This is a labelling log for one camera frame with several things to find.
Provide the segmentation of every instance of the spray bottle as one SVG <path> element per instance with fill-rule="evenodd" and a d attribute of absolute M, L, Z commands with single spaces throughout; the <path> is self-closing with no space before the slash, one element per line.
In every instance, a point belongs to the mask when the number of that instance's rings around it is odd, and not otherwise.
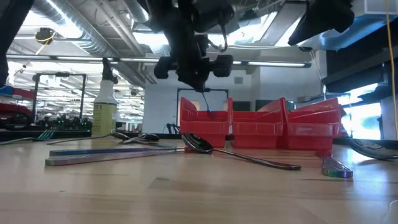
<path fill-rule="evenodd" d="M 102 59 L 102 72 L 99 95 L 94 99 L 92 136 L 112 133 L 116 129 L 118 102 L 113 96 L 113 73 L 111 63 L 107 58 Z"/>

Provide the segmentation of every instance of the wooden table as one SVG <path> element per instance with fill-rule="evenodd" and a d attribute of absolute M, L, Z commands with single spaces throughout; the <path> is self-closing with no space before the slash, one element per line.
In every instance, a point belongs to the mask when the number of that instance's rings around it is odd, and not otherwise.
<path fill-rule="evenodd" d="M 333 154 L 354 170 L 353 179 L 325 177 L 321 160 L 308 151 L 239 151 L 300 164 L 301 171 L 217 153 L 44 166 L 51 149 L 117 142 L 0 146 L 0 223 L 375 224 L 393 216 L 391 223 L 398 223 L 398 164 L 369 160 L 341 146 Z"/>

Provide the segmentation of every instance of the spray bottle label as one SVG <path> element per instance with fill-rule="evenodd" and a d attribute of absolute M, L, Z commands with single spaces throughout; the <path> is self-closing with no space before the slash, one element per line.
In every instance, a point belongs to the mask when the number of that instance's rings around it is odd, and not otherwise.
<path fill-rule="evenodd" d="M 93 118 L 93 136 L 110 134 L 116 128 L 116 105 L 94 103 Z"/>

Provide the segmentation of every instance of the workbench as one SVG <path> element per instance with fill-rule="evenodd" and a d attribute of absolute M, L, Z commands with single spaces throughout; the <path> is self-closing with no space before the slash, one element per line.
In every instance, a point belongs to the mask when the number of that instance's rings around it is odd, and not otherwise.
<path fill-rule="evenodd" d="M 322 175 L 322 161 L 312 151 L 235 150 L 302 165 L 300 171 L 219 153 L 44 166 L 52 149 L 119 147 L 118 142 L 1 146 L 0 223 L 375 224 L 382 223 L 389 209 L 398 213 L 396 202 L 389 208 L 398 200 L 398 164 L 343 146 L 334 146 L 333 155 L 354 171 L 353 179 Z"/>

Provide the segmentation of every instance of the spoon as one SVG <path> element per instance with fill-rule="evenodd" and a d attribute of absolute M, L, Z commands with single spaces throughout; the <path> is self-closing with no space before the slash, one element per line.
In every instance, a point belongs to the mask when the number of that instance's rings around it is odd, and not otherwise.
<path fill-rule="evenodd" d="M 268 167 L 272 167 L 272 168 L 276 168 L 276 169 L 283 169 L 283 170 L 300 170 L 301 169 L 301 166 L 297 166 L 297 165 L 283 164 L 280 162 L 272 162 L 272 161 L 267 161 L 264 159 L 257 159 L 257 158 L 250 157 L 250 156 L 244 156 L 244 155 L 240 155 L 237 153 L 224 151 L 221 149 L 214 149 L 213 146 L 209 142 L 207 142 L 204 139 L 198 138 L 198 137 L 194 136 L 193 134 L 182 134 L 182 140 L 185 142 L 186 145 L 188 145 L 193 150 L 198 151 L 200 153 L 209 154 L 213 151 L 216 151 L 216 152 L 222 152 L 222 153 L 225 153 L 225 154 L 228 154 L 231 156 L 238 157 L 240 159 L 245 159 L 247 161 L 250 161 L 250 162 L 253 162 L 256 164 L 260 164 L 260 165 L 264 165 L 264 166 L 268 166 Z"/>

